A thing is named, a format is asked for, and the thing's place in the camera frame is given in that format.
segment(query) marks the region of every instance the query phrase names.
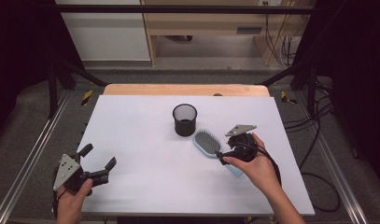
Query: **aluminum rail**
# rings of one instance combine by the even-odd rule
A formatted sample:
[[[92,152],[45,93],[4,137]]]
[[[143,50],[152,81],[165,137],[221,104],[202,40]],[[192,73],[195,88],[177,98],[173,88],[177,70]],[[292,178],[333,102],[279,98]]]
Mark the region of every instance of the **aluminum rail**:
[[[210,13],[210,14],[289,14],[314,15],[331,12],[317,7],[237,7],[177,5],[50,5],[34,4],[33,9],[76,13]]]
[[[296,92],[297,99],[299,99],[299,103],[303,109],[303,112],[306,115],[309,115],[307,113],[306,109],[306,97],[303,92]],[[314,135],[317,133],[317,124],[312,125],[312,131]],[[335,187],[337,188],[342,202],[345,205],[346,211],[350,216],[350,219],[352,219],[352,222],[354,224],[367,224],[369,223],[367,218],[364,215],[364,212],[361,209],[361,206],[359,205],[358,200],[356,199],[355,193],[350,188],[349,183],[347,182],[347,179],[344,175],[344,172],[342,171],[341,167],[339,166],[337,160],[334,158],[332,154],[332,150],[329,147],[329,144],[327,143],[326,139],[323,136],[322,131],[320,131],[317,139],[318,145],[320,146],[320,154],[326,163],[326,166],[330,172],[331,178],[334,182]]]
[[[61,114],[63,113],[70,93],[70,91],[63,91],[63,95],[60,99],[59,107],[55,113],[55,116],[47,121],[43,131],[41,132],[37,141],[35,142],[32,151],[30,152],[26,162],[24,163],[20,172],[18,173],[6,197],[0,203],[0,224],[4,224],[7,222],[8,217],[11,214],[17,200],[21,196],[21,192],[23,191],[27,181],[29,180],[29,177],[32,171],[34,170],[35,165],[56,126],[56,123],[58,122]]]

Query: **black wall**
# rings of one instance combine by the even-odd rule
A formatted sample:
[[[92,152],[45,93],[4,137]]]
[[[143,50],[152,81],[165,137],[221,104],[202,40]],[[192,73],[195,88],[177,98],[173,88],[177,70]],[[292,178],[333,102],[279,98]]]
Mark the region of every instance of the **black wall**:
[[[318,1],[322,6],[329,2]],[[312,19],[296,60],[305,55],[328,17]],[[320,46],[317,74],[332,78],[332,99],[354,147],[380,177],[380,0],[348,0]]]
[[[53,0],[42,2],[55,4]],[[18,93],[48,79],[51,51],[56,53],[54,57],[84,68],[61,14],[34,11],[30,4],[22,0],[0,1],[0,130]],[[40,32],[51,45],[45,46]]]

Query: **metal bracket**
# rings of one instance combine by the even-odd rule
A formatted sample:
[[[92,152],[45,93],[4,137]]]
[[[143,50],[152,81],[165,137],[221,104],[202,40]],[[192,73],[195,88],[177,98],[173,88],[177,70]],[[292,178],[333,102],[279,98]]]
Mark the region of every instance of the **metal bracket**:
[[[56,175],[55,183],[53,184],[53,190],[63,185],[78,169],[81,167],[76,161],[70,158],[70,156],[63,154],[61,163],[59,164],[58,174]]]
[[[229,132],[227,132],[225,136],[236,136],[236,135],[251,131],[256,128],[257,128],[256,125],[237,124],[234,128],[232,128]]]

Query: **white wall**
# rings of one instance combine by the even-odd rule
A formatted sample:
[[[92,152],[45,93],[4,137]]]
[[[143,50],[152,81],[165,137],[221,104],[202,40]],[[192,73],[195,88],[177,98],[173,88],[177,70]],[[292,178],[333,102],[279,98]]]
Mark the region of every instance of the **white wall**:
[[[56,0],[56,4],[140,5],[139,0]],[[150,61],[143,17],[137,14],[63,13],[82,61]]]

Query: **finger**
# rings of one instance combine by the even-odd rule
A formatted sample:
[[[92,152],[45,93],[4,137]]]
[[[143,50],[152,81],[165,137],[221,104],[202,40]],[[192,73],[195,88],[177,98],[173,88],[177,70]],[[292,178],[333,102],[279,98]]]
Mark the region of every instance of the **finger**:
[[[76,197],[80,199],[81,201],[84,201],[84,199],[87,197],[87,194],[90,192],[92,187],[93,181],[92,179],[87,179],[77,192]]]
[[[265,147],[264,143],[262,142],[262,140],[254,133],[251,134],[254,138],[254,141],[256,141],[257,145],[261,146],[261,147]]]

